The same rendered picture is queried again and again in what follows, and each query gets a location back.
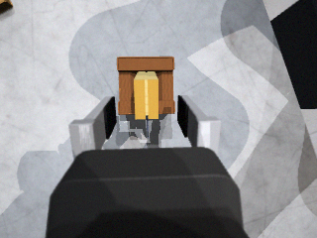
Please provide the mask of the brown wooden block with yellow band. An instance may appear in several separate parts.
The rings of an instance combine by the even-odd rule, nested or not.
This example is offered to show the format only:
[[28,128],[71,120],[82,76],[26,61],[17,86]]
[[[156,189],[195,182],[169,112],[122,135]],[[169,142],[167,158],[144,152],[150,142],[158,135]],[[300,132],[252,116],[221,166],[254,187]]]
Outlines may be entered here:
[[174,114],[174,57],[117,57],[119,115],[135,115],[134,79],[138,71],[154,71],[158,77],[158,114]]

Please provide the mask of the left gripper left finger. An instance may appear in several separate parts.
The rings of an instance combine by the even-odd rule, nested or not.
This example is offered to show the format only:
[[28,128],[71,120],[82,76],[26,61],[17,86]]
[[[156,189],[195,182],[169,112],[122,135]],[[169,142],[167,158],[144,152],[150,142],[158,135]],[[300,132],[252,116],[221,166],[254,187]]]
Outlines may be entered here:
[[69,125],[73,159],[88,150],[101,150],[117,123],[115,96],[105,96],[84,119]]

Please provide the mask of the wooden sliding bevel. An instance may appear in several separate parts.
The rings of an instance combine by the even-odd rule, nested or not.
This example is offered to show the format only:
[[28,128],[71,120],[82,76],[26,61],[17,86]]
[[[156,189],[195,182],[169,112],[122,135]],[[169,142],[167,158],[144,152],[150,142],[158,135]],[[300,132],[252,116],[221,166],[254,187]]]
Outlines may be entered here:
[[149,119],[159,119],[159,80],[154,71],[138,71],[134,79],[134,94],[135,117],[146,119],[147,115],[149,137]]

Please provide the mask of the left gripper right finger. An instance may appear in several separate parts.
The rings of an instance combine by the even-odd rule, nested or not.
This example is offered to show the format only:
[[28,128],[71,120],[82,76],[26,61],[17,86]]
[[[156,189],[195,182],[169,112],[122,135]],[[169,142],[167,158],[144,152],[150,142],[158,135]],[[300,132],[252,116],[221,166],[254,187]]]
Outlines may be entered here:
[[216,116],[207,117],[187,95],[178,95],[177,122],[192,147],[209,148],[218,157],[221,121]]

